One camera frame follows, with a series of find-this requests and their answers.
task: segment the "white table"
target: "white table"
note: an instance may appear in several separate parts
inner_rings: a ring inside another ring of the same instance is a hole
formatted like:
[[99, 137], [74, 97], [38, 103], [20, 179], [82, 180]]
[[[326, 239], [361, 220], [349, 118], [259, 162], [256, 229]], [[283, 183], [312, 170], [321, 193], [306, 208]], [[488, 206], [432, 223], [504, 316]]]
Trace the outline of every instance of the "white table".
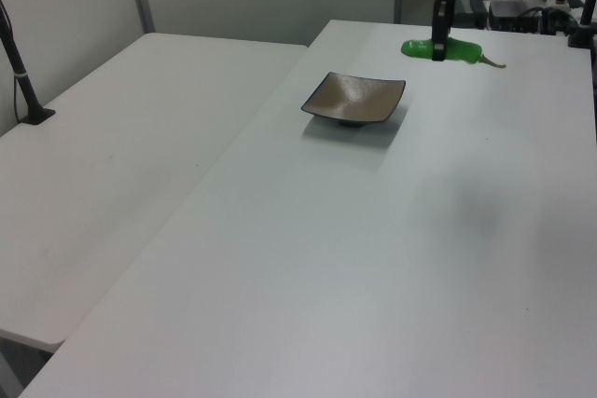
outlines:
[[[595, 396], [589, 53], [429, 34], [332, 21], [22, 397]], [[300, 111], [328, 71], [408, 84], [346, 129]]]
[[149, 34], [0, 139], [0, 336], [54, 351], [305, 48]]

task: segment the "black pole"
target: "black pole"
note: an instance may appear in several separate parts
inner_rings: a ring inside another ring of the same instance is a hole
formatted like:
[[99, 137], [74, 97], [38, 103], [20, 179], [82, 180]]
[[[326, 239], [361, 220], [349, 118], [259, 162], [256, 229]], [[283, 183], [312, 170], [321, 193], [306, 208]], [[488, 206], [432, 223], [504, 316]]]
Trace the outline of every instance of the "black pole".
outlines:
[[568, 36], [568, 47], [572, 48], [590, 48], [591, 60], [594, 57], [593, 36], [594, 32], [590, 28], [590, 21], [593, 17], [596, 0], [585, 0], [585, 7], [582, 10], [578, 28]]
[[44, 109], [35, 96], [35, 91], [25, 70], [25, 66], [22, 62], [21, 55], [17, 49], [15, 43], [12, 26], [10, 24], [10, 18], [8, 17], [7, 10], [4, 8], [2, 0], [0, 0], [0, 39], [7, 52], [10, 65], [14, 71], [14, 76], [19, 82], [21, 87], [22, 95], [27, 102], [29, 114], [21, 119], [22, 123], [28, 123], [30, 125], [38, 125], [45, 121], [47, 118], [55, 114], [51, 109]]

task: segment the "floor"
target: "floor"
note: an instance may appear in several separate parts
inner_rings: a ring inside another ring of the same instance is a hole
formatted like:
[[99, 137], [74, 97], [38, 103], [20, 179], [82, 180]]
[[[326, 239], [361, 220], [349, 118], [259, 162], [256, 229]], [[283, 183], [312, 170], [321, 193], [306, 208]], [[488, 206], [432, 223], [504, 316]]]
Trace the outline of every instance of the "floor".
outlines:
[[0, 338], [0, 398], [17, 398], [50, 357], [45, 351]]

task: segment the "green chili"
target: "green chili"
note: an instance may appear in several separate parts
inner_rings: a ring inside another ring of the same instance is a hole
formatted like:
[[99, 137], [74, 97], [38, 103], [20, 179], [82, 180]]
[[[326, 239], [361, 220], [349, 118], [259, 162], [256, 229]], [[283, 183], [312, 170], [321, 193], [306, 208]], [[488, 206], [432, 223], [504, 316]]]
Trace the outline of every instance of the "green chili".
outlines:
[[[431, 60], [433, 55], [433, 42], [431, 39], [422, 41], [407, 41], [402, 45], [402, 53], [412, 58], [424, 58]], [[457, 39], [448, 38], [446, 45], [446, 59], [453, 61], [465, 61], [469, 64], [477, 62], [484, 62], [493, 67], [500, 69], [505, 68], [505, 65], [496, 64], [485, 58], [483, 50], [479, 44], [472, 42], [459, 41]]]

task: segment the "black cable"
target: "black cable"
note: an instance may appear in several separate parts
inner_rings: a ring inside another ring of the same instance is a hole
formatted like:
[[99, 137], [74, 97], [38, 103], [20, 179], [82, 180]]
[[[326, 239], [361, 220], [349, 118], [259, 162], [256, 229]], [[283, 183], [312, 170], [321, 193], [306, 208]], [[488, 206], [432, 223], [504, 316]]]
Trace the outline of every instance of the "black cable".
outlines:
[[[475, 9], [473, 0], [468, 0], [468, 5], [470, 6], [470, 10], [473, 12], [473, 15], [475, 16], [475, 23], [477, 24], [477, 28], [480, 28], [479, 26], [483, 22], [483, 13], [480, 13]], [[482, 28], [487, 28], [487, 23], [484, 23]]]
[[19, 112], [17, 111], [17, 77], [16, 76], [13, 76], [13, 88], [14, 88], [13, 105], [14, 105], [14, 109], [15, 109], [15, 118], [17, 120], [17, 123], [21, 123], [21, 121], [19, 120]]
[[[469, 0], [469, 1], [470, 1], [470, 9], [473, 11], [473, 14], [477, 17], [478, 22], [482, 23], [483, 13], [475, 11], [475, 7], [473, 7], [473, 0]], [[487, 21], [487, 20], [485, 20], [485, 24], [484, 24], [483, 28], [489, 32], [492, 30], [491, 28], [489, 28], [489, 21]]]
[[570, 14], [568, 11], [564, 11], [562, 9], [559, 8], [554, 8], [554, 7], [546, 7], [543, 8], [545, 11], [553, 11], [553, 12], [558, 12], [558, 13], [562, 13], [563, 15], [567, 16], [569, 19], [572, 19], [576, 25], [578, 25], [578, 21], [576, 20], [576, 18]]
[[522, 12], [521, 14], [519, 14], [519, 15], [516, 17], [516, 19], [519, 19], [519, 18], [521, 18], [522, 16], [526, 16], [527, 14], [529, 14], [529, 13], [533, 13], [533, 12], [534, 12], [535, 14], [537, 14], [537, 13], [539, 13], [539, 12], [543, 12], [543, 8], [542, 8], [542, 7], [533, 7], [533, 8], [529, 8], [529, 9], [527, 9], [526, 11]]

